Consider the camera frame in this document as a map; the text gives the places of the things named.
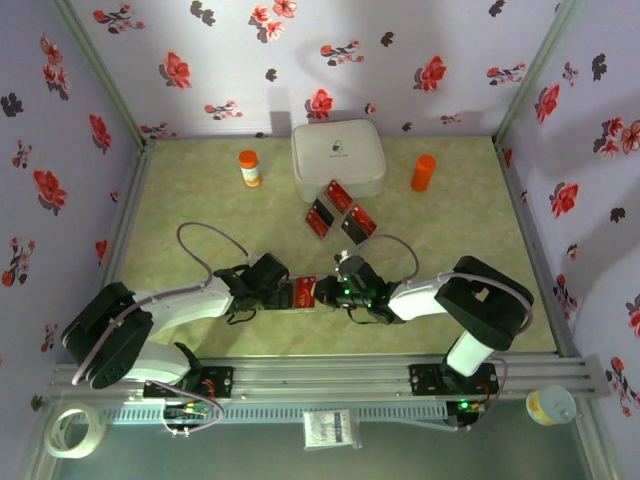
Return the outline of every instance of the table surface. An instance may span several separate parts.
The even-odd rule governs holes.
[[[383,138],[387,173],[382,193],[358,199],[379,232],[407,241],[420,258],[417,280],[450,270],[473,255],[525,285],[535,296],[533,326],[512,351],[555,351],[540,293],[489,137]],[[238,153],[253,149],[264,182],[245,186]],[[429,189],[410,189],[416,160],[437,159]],[[333,272],[332,252],[303,222],[309,205],[296,191],[288,139],[173,140],[155,146],[128,246],[123,281],[133,290],[157,290],[204,275],[176,242],[186,221],[221,228],[255,253],[271,252],[291,275]],[[229,242],[189,227],[185,243],[215,270],[243,263]],[[378,240],[363,256],[386,280],[413,270],[402,246]],[[356,319],[366,319],[356,311]],[[199,357],[242,355],[444,353],[462,328],[448,314],[405,325],[356,325],[345,312],[261,311],[248,323],[205,318],[159,333],[160,343],[180,341]]]

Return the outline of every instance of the wire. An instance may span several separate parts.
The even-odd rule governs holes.
[[[354,252],[357,252],[357,251],[361,250],[365,245],[367,245],[369,242],[373,241],[373,239],[375,239],[375,238],[389,238],[391,240],[395,240],[396,242],[404,245],[404,247],[407,250],[409,250],[409,253],[413,257],[413,261],[415,262],[416,267],[413,270],[413,273],[411,275],[408,275],[408,276],[406,276],[406,277],[404,277],[402,279],[402,283],[407,283],[409,280],[412,280],[413,278],[415,278],[418,275],[418,272],[420,272],[420,260],[418,260],[418,255],[416,255],[415,250],[413,248],[411,248],[411,245],[409,245],[407,242],[405,242],[401,238],[396,237],[395,235],[389,235],[388,233],[378,233],[377,235],[373,235],[373,236],[367,238],[361,244],[357,245],[356,248],[354,249]]]
[[[507,376],[509,375],[509,364],[502,357],[494,357],[493,360],[497,360],[498,362],[502,363],[504,367],[504,371],[502,372],[502,381],[500,382],[500,387],[498,387],[498,392],[496,393],[496,396],[493,397],[493,401],[487,408],[487,411],[484,412],[484,415],[482,415],[478,420],[476,420],[476,423],[474,423],[473,426],[467,425],[466,427],[467,432],[470,432],[472,428],[473,429],[478,428],[478,425],[482,424],[482,422],[487,421],[487,417],[495,410],[495,404],[498,402],[500,395],[502,395],[502,391],[504,390],[505,383],[507,383]]]
[[[229,318],[227,318],[227,325],[236,325],[238,323],[248,322],[250,320],[253,320],[253,318],[256,316],[257,313],[258,313],[257,310],[254,308],[253,309],[253,313],[251,314],[251,316],[249,318],[242,318],[240,320],[236,320],[235,322],[232,322],[231,320],[233,320],[235,318],[235,316],[236,316],[236,314],[234,313]]]
[[[487,398],[485,398],[483,400],[484,403],[488,402],[489,399],[491,398],[491,390],[489,390],[489,387],[487,386],[486,383],[484,382],[476,382],[479,386],[481,386],[484,389],[484,393],[487,394]]]
[[[502,290],[504,292],[507,292],[512,297],[514,297],[516,300],[518,300],[524,306],[525,310],[527,311],[527,318],[526,318],[524,324],[516,332],[516,335],[520,335],[521,333],[525,332],[531,326],[531,324],[533,323],[533,306],[524,297],[524,295],[522,295],[516,289],[511,288],[510,286],[505,285],[504,283],[498,282],[497,280],[493,280],[492,278],[487,278],[487,277],[483,277],[483,276],[480,276],[480,275],[473,275],[471,273],[448,272],[448,273],[441,273],[437,277],[434,277],[434,278],[431,278],[429,280],[426,280],[425,283],[445,283],[450,278],[464,278],[465,280],[471,280],[471,281],[475,281],[475,282],[484,283],[486,285],[490,285],[490,286],[496,287],[496,288],[498,288],[498,289],[500,289],[500,290]]]
[[[356,323],[358,325],[373,325],[374,323],[378,323],[378,322],[358,322],[355,318],[353,318],[353,315],[351,314],[351,311],[354,310],[353,308],[347,308],[347,315],[349,315],[349,318],[351,319],[351,321],[353,323]]]
[[[186,397],[194,398],[194,399],[199,400],[199,401],[204,402],[204,403],[208,403],[209,405],[217,408],[218,411],[220,412],[220,416],[218,416],[218,418],[215,418],[210,422],[202,423],[202,424],[196,425],[195,427],[184,426],[183,430],[178,430],[177,428],[174,428],[174,429],[169,428],[169,425],[167,425],[167,422],[164,420],[164,417],[163,417],[162,418],[162,424],[173,435],[184,435],[184,436],[188,437],[190,433],[195,433],[195,432],[198,432],[200,430],[204,430],[205,428],[212,427],[216,423],[220,423],[222,420],[224,420],[224,408],[222,408],[222,405],[220,405],[218,402],[216,402],[213,398],[207,398],[207,397],[205,397],[203,395],[198,395],[197,393],[188,392],[186,390],[183,390],[182,388],[174,387],[172,385],[167,385],[166,383],[162,383],[162,382],[156,382],[155,380],[152,380],[152,382],[155,383],[156,385],[158,385],[161,388],[169,390],[170,392],[176,393],[178,395],[183,395],[183,396],[186,396]]]
[[[181,224],[178,227],[178,229],[176,230],[176,237],[178,239],[178,243],[180,244],[182,249],[189,254],[189,256],[191,258],[193,258],[198,264],[202,265],[202,267],[207,271],[207,278],[204,280],[204,282],[202,284],[194,285],[194,286],[191,286],[191,287],[176,288],[174,290],[168,290],[166,292],[153,294],[153,295],[150,295],[150,296],[148,296],[146,298],[143,298],[142,300],[140,300],[140,301],[134,303],[133,305],[130,305],[129,307],[125,308],[122,312],[120,312],[116,316],[115,319],[113,319],[112,322],[110,322],[109,326],[106,328],[106,330],[104,331],[102,336],[98,339],[98,341],[95,343],[95,345],[93,346],[91,351],[87,354],[85,359],[82,361],[82,363],[78,367],[78,370],[76,371],[76,373],[73,375],[73,378],[71,379],[71,383],[73,385],[78,385],[78,383],[80,383],[80,381],[82,380],[82,378],[85,375],[85,372],[89,368],[89,365],[91,365],[91,362],[93,362],[94,358],[96,357],[96,355],[98,354],[98,352],[100,351],[100,349],[102,348],[104,343],[107,341],[107,338],[109,338],[109,335],[111,335],[111,333],[118,326],[120,326],[122,324],[122,322],[124,322],[124,320],[127,317],[127,315],[129,315],[131,312],[133,312],[134,310],[136,310],[136,309],[138,309],[140,307],[143,307],[144,305],[147,305],[148,303],[151,303],[153,301],[163,300],[165,298],[173,297],[173,296],[176,296],[176,295],[183,295],[183,294],[186,294],[186,293],[197,292],[198,290],[201,290],[201,289],[207,287],[211,283],[211,281],[213,280],[213,270],[211,270],[211,267],[209,265],[207,265],[207,263],[204,260],[202,260],[200,257],[198,257],[195,253],[193,253],[184,244],[184,242],[182,241],[182,237],[180,236],[180,234],[182,232],[182,229],[184,227],[188,227],[188,226],[191,226],[191,225],[197,225],[197,226],[200,226],[200,227],[205,227],[205,228],[208,228],[209,230],[213,230],[214,232],[222,235],[227,240],[229,240],[231,243],[233,243],[236,247],[238,247],[242,251],[242,253],[245,255],[245,257],[247,257],[247,259],[249,258],[249,252],[242,245],[240,245],[237,241],[235,241],[229,235],[224,233],[222,230],[219,230],[216,227],[213,227],[211,225],[207,225],[205,223],[200,223],[200,222],[185,222],[185,223]]]

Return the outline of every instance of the masking tape roll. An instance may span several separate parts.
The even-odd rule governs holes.
[[[80,442],[69,447],[65,434],[71,424],[71,416],[83,413],[88,422],[87,433]],[[58,458],[82,458],[93,452],[107,430],[107,418],[102,412],[82,403],[70,403],[51,416],[44,433],[44,444],[50,455]]]

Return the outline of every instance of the black bracket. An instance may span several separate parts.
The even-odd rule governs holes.
[[[202,367],[200,377],[190,391],[208,398],[231,398],[233,372],[233,367]],[[175,398],[180,395],[152,383],[145,385],[142,396],[144,398]]]
[[[485,395],[486,389],[493,395],[498,392],[498,378],[496,367],[492,363],[483,363],[478,371],[464,382],[453,386],[452,382],[445,379],[442,364],[424,363],[409,365],[409,384],[413,396],[433,395]]]

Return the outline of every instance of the orange cylinder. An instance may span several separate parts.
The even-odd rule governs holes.
[[[411,179],[411,188],[416,192],[424,192],[429,186],[433,172],[436,169],[436,159],[431,155],[421,155],[416,163]]]
[[[262,183],[262,176],[258,169],[258,155],[253,150],[245,150],[240,152],[238,157],[240,162],[240,170],[242,170],[242,178],[244,183],[250,187],[257,187]]]

